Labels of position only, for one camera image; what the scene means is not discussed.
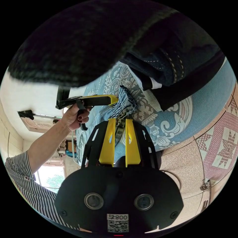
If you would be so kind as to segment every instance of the ceiling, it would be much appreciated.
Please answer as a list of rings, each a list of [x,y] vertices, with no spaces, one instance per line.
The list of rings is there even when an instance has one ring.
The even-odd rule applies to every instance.
[[[72,88],[69,96],[81,96],[85,88]],[[62,111],[55,108],[57,91],[58,86],[22,83],[5,73],[0,86],[0,99],[9,122],[23,139],[35,141],[42,134],[28,131],[17,111],[32,110],[36,114],[61,117]]]

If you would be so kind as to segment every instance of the blue rope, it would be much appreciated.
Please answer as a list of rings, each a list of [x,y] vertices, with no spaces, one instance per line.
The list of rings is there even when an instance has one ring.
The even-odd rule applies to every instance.
[[[70,152],[69,150],[66,150],[65,153],[66,153],[67,156],[69,156],[69,157],[73,157],[73,153]]]

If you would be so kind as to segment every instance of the tree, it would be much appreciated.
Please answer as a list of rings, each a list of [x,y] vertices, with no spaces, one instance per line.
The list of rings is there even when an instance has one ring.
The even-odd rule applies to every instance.
[[[53,177],[47,179],[47,184],[52,188],[59,188],[64,181],[64,177],[62,175],[55,174]]]

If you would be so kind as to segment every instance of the speckled floor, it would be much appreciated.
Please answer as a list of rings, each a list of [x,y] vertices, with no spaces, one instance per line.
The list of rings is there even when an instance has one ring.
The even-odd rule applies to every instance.
[[[184,202],[179,217],[167,228],[201,213],[217,197],[229,179],[238,156],[237,105],[236,83],[227,104],[207,127],[164,151],[161,170],[172,174],[171,177],[180,186]],[[210,179],[210,190],[200,190],[203,179]]]

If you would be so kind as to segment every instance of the camera lens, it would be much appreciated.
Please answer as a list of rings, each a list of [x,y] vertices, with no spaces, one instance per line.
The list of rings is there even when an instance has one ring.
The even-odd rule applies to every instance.
[[[103,206],[103,198],[97,193],[89,193],[85,196],[84,203],[88,208],[97,210]]]
[[[134,202],[135,207],[140,211],[149,210],[154,204],[154,199],[149,194],[139,195]]]

